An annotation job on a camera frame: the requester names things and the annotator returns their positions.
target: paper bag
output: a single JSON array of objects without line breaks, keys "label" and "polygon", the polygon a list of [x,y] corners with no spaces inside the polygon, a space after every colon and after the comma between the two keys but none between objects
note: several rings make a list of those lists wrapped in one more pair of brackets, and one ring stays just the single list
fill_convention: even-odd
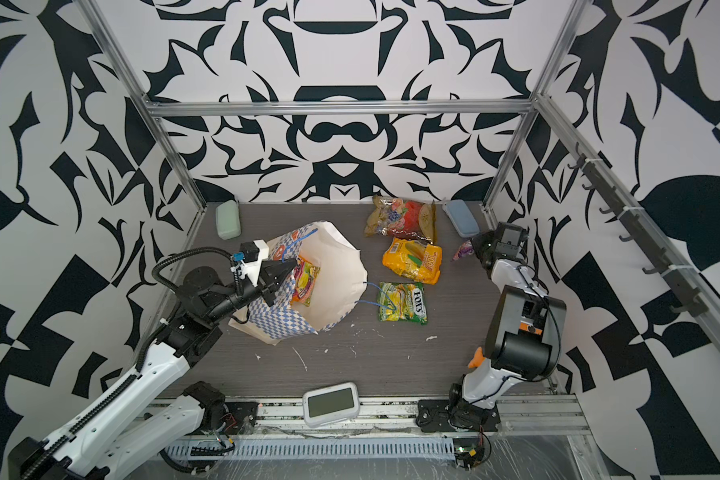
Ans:
[{"label": "paper bag", "polygon": [[350,244],[330,222],[314,222],[267,242],[269,260],[301,256],[320,267],[309,306],[292,303],[296,281],[293,273],[280,286],[275,303],[257,299],[248,307],[248,323],[230,325],[275,345],[279,340],[333,328],[355,308],[365,291],[368,273],[360,250]]}]

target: white digital timer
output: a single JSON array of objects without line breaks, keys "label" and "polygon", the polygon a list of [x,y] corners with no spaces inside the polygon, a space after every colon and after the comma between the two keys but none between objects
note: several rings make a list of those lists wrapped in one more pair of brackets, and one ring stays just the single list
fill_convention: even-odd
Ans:
[{"label": "white digital timer", "polygon": [[317,428],[355,418],[360,413],[358,388],[352,382],[327,386],[304,394],[304,423]]}]

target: candy bag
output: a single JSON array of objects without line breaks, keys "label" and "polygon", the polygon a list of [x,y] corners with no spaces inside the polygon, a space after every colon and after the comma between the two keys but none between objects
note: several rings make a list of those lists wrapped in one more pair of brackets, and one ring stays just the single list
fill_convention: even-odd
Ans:
[{"label": "candy bag", "polygon": [[454,257],[451,258],[451,262],[454,260],[458,260],[460,258],[464,258],[468,255],[474,255],[474,248],[472,247],[472,240],[467,240],[461,246],[458,248],[458,252],[454,254]]},{"label": "candy bag", "polygon": [[382,263],[398,275],[411,280],[434,284],[440,278],[443,250],[422,240],[395,238],[384,253]]},{"label": "candy bag", "polygon": [[293,271],[293,279],[296,285],[293,289],[291,302],[300,302],[309,306],[312,297],[312,290],[315,288],[315,279],[320,273],[320,267],[310,264],[301,256],[296,260],[296,268]]},{"label": "candy bag", "polygon": [[389,235],[406,240],[437,241],[434,204],[392,197],[373,197],[376,210],[368,217],[365,235]]},{"label": "candy bag", "polygon": [[381,282],[378,292],[378,319],[383,322],[427,324],[424,285]]}]

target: white debris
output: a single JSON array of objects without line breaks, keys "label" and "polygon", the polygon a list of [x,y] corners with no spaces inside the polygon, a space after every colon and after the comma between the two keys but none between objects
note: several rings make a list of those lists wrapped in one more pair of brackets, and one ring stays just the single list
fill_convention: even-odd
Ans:
[{"label": "white debris", "polygon": [[304,365],[304,371],[306,372],[306,371],[307,371],[307,364],[304,363],[304,359],[302,358],[301,355],[298,354],[298,351],[297,351],[296,349],[293,349],[293,351],[296,352],[296,354],[298,355],[298,359],[302,361],[302,365]]}]

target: black cable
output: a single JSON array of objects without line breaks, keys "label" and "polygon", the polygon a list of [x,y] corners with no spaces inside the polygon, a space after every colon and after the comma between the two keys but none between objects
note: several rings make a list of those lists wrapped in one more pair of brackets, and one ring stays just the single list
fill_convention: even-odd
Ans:
[{"label": "black cable", "polygon": [[240,274],[237,271],[237,268],[232,268],[232,280],[235,283],[235,292],[238,295],[242,295],[242,280],[240,280]]},{"label": "black cable", "polygon": [[[107,405],[112,403],[115,398],[117,398],[123,390],[128,388],[128,386],[133,383],[137,378],[139,378],[137,375],[130,375],[128,376],[123,383],[119,384],[118,387],[112,391],[109,395],[107,395],[104,400],[97,403],[94,408],[92,408],[88,413],[86,413],[80,420],[78,420],[71,428],[70,433],[74,437],[75,434],[77,434],[80,430],[85,427],[85,425],[90,422],[90,420],[95,417],[101,410],[103,410]],[[67,443],[70,440],[70,437],[64,435],[58,438],[56,442],[52,446],[50,446],[43,454],[32,464],[30,465],[27,470],[24,471],[24,473],[21,475],[21,480],[28,480],[29,478],[32,478],[36,471],[43,466],[43,464],[46,463],[48,458],[50,458],[53,454],[55,454],[59,448],[61,448],[65,443]]]},{"label": "black cable", "polygon": [[221,448],[219,450],[216,450],[214,448],[206,448],[206,447],[192,447],[192,455],[223,455],[225,453],[234,452],[235,451],[235,444],[231,444],[230,446],[226,448]]},{"label": "black cable", "polygon": [[490,448],[490,450],[488,450],[488,456],[486,456],[483,459],[483,462],[487,462],[488,460],[490,460],[490,456],[492,456],[494,454],[494,444],[490,443],[490,438],[487,435],[485,435],[485,432],[483,432],[482,427],[480,428],[480,435],[482,435],[486,439],[486,441],[488,441],[488,446]]},{"label": "black cable", "polygon": [[495,392],[491,393],[490,395],[483,395],[481,398],[478,398],[477,400],[474,400],[474,401],[468,402],[468,403],[469,403],[470,405],[474,405],[474,404],[477,403],[477,402],[482,402],[483,400],[485,400],[485,399],[487,399],[487,398],[491,398],[492,396],[496,395],[497,393],[499,393],[499,392],[501,391],[501,387],[503,387],[504,384],[505,384],[505,383],[507,382],[507,380],[509,380],[509,379],[520,379],[520,380],[522,380],[522,379],[519,378],[518,376],[510,376],[510,375],[507,375],[505,378],[501,379],[501,385],[499,385],[499,388],[497,388]]},{"label": "black cable", "polygon": [[[181,302],[179,302],[177,300],[176,303],[173,304],[173,308],[171,309],[170,313],[168,314],[168,318],[166,319],[167,323],[171,323],[173,318],[176,316],[176,313],[179,311],[180,307],[181,307]],[[152,342],[155,341],[157,336],[160,334],[160,332],[162,332],[165,329],[165,327],[166,327],[166,324],[161,323],[160,326],[158,326],[157,329],[154,332],[152,332],[150,334],[150,336],[148,336],[146,338],[146,340],[144,340],[144,343],[141,346],[141,350],[139,350],[139,355],[136,356],[135,367],[136,367],[136,371],[138,373],[141,373],[141,369],[144,368],[144,361],[146,360],[146,353],[150,349],[150,345],[152,345]]]},{"label": "black cable", "polygon": [[167,267],[170,264],[174,264],[175,262],[178,262],[179,260],[183,260],[187,258],[188,256],[198,255],[198,254],[219,254],[221,256],[225,256],[228,260],[231,261],[232,254],[226,250],[222,250],[221,248],[216,248],[215,246],[202,246],[200,248],[192,248],[190,250],[186,250],[181,252],[180,254],[171,255],[168,258],[162,260],[158,264],[155,265],[155,267],[152,269],[152,277],[159,283],[162,283],[163,285],[167,286],[173,293],[176,292],[176,290],[179,288],[176,286],[175,283],[171,282],[164,276],[160,274],[160,271]]},{"label": "black cable", "polygon": [[194,467],[187,467],[187,466],[183,466],[179,463],[176,463],[176,461],[173,460],[173,458],[171,458],[170,455],[168,455],[168,452],[166,452],[166,450],[164,448],[162,450],[160,450],[160,456],[163,457],[163,460],[165,461],[165,463],[168,464],[169,467],[173,468],[177,472],[192,473],[195,470]]}]

